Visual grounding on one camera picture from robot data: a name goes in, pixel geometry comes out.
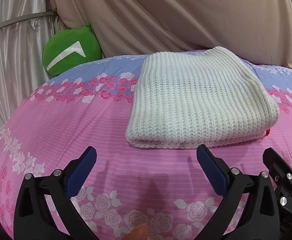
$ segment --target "bed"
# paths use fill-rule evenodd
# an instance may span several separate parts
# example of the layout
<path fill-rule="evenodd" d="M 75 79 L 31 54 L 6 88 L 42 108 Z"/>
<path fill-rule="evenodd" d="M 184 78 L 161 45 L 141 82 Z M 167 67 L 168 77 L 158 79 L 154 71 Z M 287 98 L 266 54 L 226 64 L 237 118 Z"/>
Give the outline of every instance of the bed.
<path fill-rule="evenodd" d="M 196 150 L 143 150 L 126 141 L 146 57 L 116 56 L 70 69 L 29 95 L 0 130 L 0 223 L 10 236 L 25 174 L 46 176 L 63 169 L 87 146 L 96 148 L 97 162 L 71 202 L 100 239 L 122 238 L 140 223 L 148 224 L 149 239 L 193 239 L 206 225 L 222 197 L 199 166 Z M 242 61 L 278 103 L 279 120 L 262 139 L 210 150 L 246 174 L 266 169 L 262 154 L 268 147 L 292 167 L 292 70 Z M 52 199 L 46 200 L 65 232 Z M 245 201 L 244 196 L 228 231 Z"/>

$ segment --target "green cushion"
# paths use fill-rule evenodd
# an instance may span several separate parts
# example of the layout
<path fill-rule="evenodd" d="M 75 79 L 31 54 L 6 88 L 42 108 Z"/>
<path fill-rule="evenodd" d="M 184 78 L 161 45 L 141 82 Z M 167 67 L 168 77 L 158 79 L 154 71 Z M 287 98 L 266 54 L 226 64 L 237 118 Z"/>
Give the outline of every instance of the green cushion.
<path fill-rule="evenodd" d="M 55 34 L 46 44 L 43 62 L 52 76 L 80 64 L 102 58 L 101 47 L 90 24 L 80 30 L 65 30 Z"/>

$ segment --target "finger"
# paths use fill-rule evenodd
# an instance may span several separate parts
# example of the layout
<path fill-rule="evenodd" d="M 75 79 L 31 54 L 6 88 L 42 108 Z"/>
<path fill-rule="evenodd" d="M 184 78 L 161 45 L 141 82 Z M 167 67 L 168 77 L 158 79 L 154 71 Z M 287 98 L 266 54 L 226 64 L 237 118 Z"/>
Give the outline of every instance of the finger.
<path fill-rule="evenodd" d="M 138 225 L 129 234 L 124 236 L 122 240 L 147 240 L 148 230 L 146 224 Z"/>

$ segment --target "tent fabric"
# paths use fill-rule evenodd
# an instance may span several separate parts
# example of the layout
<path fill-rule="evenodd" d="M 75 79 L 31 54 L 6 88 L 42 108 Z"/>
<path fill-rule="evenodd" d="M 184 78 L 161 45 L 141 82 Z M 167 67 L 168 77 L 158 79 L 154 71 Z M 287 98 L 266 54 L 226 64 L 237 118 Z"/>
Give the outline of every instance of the tent fabric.
<path fill-rule="evenodd" d="M 226 47 L 292 68 L 292 0 L 50 0 L 60 29 L 92 25 L 105 57 Z"/>
<path fill-rule="evenodd" d="M 46 0 L 0 0 L 0 23 L 43 11 Z M 0 128 L 28 95 L 49 80 L 42 53 L 53 34 L 48 17 L 0 29 Z"/>

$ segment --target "white knitted sweater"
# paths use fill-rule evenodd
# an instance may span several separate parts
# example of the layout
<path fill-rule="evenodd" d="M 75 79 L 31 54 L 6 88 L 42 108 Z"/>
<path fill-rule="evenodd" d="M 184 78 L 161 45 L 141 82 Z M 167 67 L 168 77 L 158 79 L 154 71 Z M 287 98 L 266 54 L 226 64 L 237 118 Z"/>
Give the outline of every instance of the white knitted sweater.
<path fill-rule="evenodd" d="M 232 52 L 147 57 L 126 130 L 140 148 L 197 148 L 263 137 L 279 116 L 261 81 Z"/>

